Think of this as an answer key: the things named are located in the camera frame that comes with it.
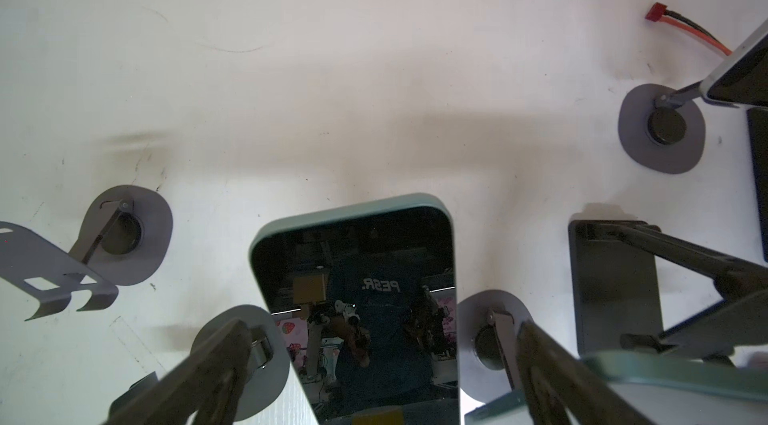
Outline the grey round phone stand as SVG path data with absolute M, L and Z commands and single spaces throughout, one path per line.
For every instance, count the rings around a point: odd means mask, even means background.
M 86 211 L 77 240 L 65 251 L 18 224 L 1 224 L 1 278 L 38 302 L 33 320 L 65 310 L 86 291 L 83 311 L 109 308 L 121 286 L 149 279 L 171 242 L 173 215 L 158 192 L 119 185 Z

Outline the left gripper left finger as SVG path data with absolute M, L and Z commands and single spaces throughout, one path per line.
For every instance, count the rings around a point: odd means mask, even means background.
M 247 379 L 251 335 L 233 319 L 108 424 L 232 424 Z

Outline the black phone with label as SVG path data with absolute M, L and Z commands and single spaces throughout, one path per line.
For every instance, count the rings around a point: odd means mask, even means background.
M 318 423 L 459 422 L 454 233 L 437 197 L 274 220 L 249 262 Z

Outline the round stand of phone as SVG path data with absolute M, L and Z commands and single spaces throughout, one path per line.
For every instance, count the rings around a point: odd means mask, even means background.
M 237 412 L 232 424 L 250 418 L 272 404 L 285 387 L 291 365 L 289 354 L 272 316 L 264 309 L 254 305 L 236 306 L 211 319 L 198 332 L 190 354 L 196 351 L 214 332 L 233 319 L 243 321 L 249 329 L 251 350 L 247 365 L 246 383 L 238 401 Z M 166 375 L 159 378 L 155 373 L 151 373 L 136 382 L 112 403 L 108 418 L 114 416 L 118 410 L 142 392 L 152 388 Z
M 521 389 L 517 336 L 531 319 L 523 302 L 503 290 L 482 291 L 458 304 L 456 319 L 462 390 L 488 403 Z
M 706 124 L 695 99 L 695 82 L 681 89 L 648 83 L 631 89 L 622 101 L 618 136 L 624 151 L 651 170 L 677 175 L 692 170 L 705 145 Z

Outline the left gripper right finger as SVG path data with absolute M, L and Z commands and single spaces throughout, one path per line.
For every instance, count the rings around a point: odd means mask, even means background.
M 516 363 L 535 424 L 650 422 L 531 321 L 520 326 Z

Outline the rear tall black phone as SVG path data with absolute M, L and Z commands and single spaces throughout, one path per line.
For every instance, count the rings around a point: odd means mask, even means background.
M 746 38 L 700 84 L 712 105 L 767 107 L 767 21 Z

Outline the round stand of rear phone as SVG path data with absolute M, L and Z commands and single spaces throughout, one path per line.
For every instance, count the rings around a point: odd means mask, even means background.
M 651 170 L 677 175 L 692 170 L 705 145 L 706 124 L 695 99 L 695 82 L 681 89 L 648 83 L 631 89 L 622 101 L 618 136 L 624 151 Z

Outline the black charger board yellow plugs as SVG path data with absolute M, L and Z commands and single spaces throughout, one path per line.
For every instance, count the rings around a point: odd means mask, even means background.
M 696 37 L 705 44 L 718 50 L 725 56 L 730 56 L 732 50 L 718 40 L 704 27 L 685 15 L 670 9 L 667 5 L 656 2 L 651 5 L 644 18 L 649 22 L 665 23 Z

